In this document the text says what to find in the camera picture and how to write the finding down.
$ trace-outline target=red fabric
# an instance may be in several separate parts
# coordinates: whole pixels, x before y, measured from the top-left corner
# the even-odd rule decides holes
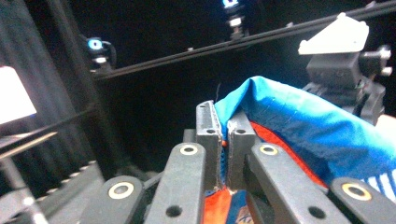
[[[315,183],[327,188],[326,184],[309,168],[309,166],[301,159],[297,153],[291,149],[279,136],[271,130],[262,127],[260,124],[250,122],[251,127],[256,131],[257,135],[268,143],[272,143],[283,147],[291,158],[301,167],[301,169],[311,178]]]
[[[204,223],[221,224],[227,221],[231,205],[231,194],[227,189],[222,189],[205,198]]]
[[[308,165],[275,133],[262,127],[260,124],[250,122],[257,135],[268,143],[276,144],[283,147],[301,169],[315,183],[327,188],[326,184],[308,167]],[[205,198],[204,223],[221,224],[227,221],[228,211],[230,210],[232,196],[227,189],[222,189],[215,194]]]

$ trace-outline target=dark background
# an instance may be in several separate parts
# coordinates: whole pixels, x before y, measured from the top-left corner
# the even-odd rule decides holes
[[[244,27],[251,35],[364,7],[370,1],[241,1]],[[69,1],[78,28],[87,37],[111,42],[117,67],[201,48],[229,40],[231,30],[222,1]],[[78,80],[70,75],[64,46],[47,4],[26,1],[38,30],[78,107]],[[395,15],[366,21],[370,34],[365,50],[395,47]],[[161,171],[183,130],[194,128],[195,107],[221,99],[248,77],[264,76],[301,88],[309,82],[309,56],[298,55],[303,39],[316,32],[229,50],[97,82],[104,105],[132,160],[144,170]],[[389,62],[394,66],[394,56]],[[386,113],[396,116],[396,77],[378,78],[387,87]]]

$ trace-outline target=light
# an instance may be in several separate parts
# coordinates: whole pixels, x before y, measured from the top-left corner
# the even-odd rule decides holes
[[[0,108],[0,124],[36,113],[17,72],[11,67],[0,67]]]
[[[88,41],[88,47],[90,47],[90,49],[99,50],[103,48],[103,43],[98,39],[91,39]]]
[[[238,0],[223,0],[223,5],[225,8],[234,7],[238,5]]]
[[[27,197],[27,198],[23,199],[23,204],[26,206],[30,206],[34,203],[35,203],[35,199],[32,197]]]
[[[233,20],[230,20],[230,26],[231,27],[236,27],[242,24],[242,19],[241,18],[236,18]]]
[[[106,62],[106,58],[105,57],[95,58],[94,61],[96,63],[105,63]]]

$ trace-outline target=metal rail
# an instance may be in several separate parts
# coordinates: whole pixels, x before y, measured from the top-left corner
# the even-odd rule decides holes
[[[355,20],[367,20],[373,17],[386,15],[396,11],[396,1],[388,1],[385,3],[375,4],[372,7],[364,7],[355,10],[351,10],[346,12],[348,17],[351,17]],[[228,41],[221,44],[216,44],[200,49],[195,49],[193,51],[183,52],[179,54],[174,54],[171,56],[163,57],[160,59],[148,61],[145,63],[134,64],[131,66],[123,67],[120,69],[114,70],[112,73],[107,76],[97,77],[96,80],[105,80],[113,77],[120,77],[128,74],[132,74],[135,72],[147,70],[153,67],[158,67],[161,65],[166,65],[169,63],[177,63],[182,62],[188,59],[197,58],[209,54],[219,53],[222,51],[226,51],[229,49],[238,49],[248,45],[254,45],[258,43],[263,43],[270,40],[275,40],[291,35],[297,35],[301,33],[306,33],[314,30],[318,30],[326,27],[335,19],[338,15],[333,15],[330,17],[325,17],[322,19],[308,21],[301,24],[296,24],[291,27],[284,27],[280,29],[276,29],[269,32],[260,33],[257,35],[251,35],[244,37],[237,41]]]
[[[24,137],[7,141],[6,143],[4,143],[3,145],[0,146],[0,158],[3,159],[6,157],[9,157],[9,156],[13,156],[13,155],[15,155],[15,153],[8,153],[8,152],[13,150],[14,148],[23,146],[23,145],[28,144],[40,137],[43,137],[50,133],[53,133],[59,129],[62,129],[62,127],[66,126],[66,125],[69,125],[69,124],[78,122],[80,120],[83,120],[85,118],[88,118],[90,116],[93,116],[94,111],[95,111],[94,107],[91,107],[81,113],[76,114],[75,116],[73,116],[71,118],[67,118],[67,119],[64,119],[58,123],[51,124],[49,126],[34,130],[31,133],[26,134]]]

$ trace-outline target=metal bracket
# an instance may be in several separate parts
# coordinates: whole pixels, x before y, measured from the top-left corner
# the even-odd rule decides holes
[[[205,149],[183,143],[172,149],[145,223],[201,223]]]
[[[236,112],[228,121],[228,173],[229,189],[245,189],[244,162],[257,137],[243,110]]]
[[[395,203],[357,179],[335,179],[329,198],[353,223],[396,223]]]
[[[283,148],[266,143],[255,145],[247,156],[247,165],[274,209],[275,223],[349,223]],[[267,210],[255,213],[268,219]]]
[[[206,150],[205,189],[222,188],[221,166],[221,126],[213,101],[206,101],[196,107],[196,143]]]
[[[134,177],[122,175],[109,179],[92,198],[78,223],[138,223],[146,209],[143,195],[143,184]]]

